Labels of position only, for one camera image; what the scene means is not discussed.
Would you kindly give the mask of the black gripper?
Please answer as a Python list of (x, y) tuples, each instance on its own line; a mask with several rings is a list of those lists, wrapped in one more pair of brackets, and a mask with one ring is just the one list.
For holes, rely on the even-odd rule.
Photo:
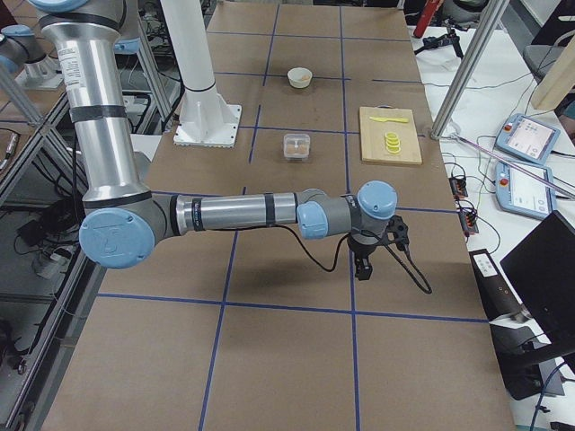
[(353, 235), (350, 235), (347, 243), (354, 256), (355, 278), (362, 278), (363, 281), (369, 280), (373, 273), (373, 267), (369, 263), (369, 256), (378, 247), (378, 240), (363, 243)]

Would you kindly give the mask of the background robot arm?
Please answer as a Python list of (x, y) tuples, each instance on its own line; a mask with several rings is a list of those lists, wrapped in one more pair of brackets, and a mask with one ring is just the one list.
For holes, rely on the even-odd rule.
[(26, 25), (1, 29), (1, 65), (26, 90), (56, 90), (63, 82), (59, 61), (50, 57)]

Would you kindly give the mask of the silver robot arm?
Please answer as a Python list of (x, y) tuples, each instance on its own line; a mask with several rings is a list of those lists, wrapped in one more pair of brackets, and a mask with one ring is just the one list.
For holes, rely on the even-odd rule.
[(34, 6), (43, 35), (57, 49), (84, 158), (88, 190), (79, 242), (92, 261), (130, 268), (159, 242), (187, 232), (285, 227), (301, 241), (339, 235), (353, 252), (357, 277), (367, 280), (369, 257), (378, 247), (406, 250), (396, 192), (380, 180), (336, 198), (319, 189), (215, 198), (153, 193), (138, 175), (114, 56), (137, 10), (124, 1)]

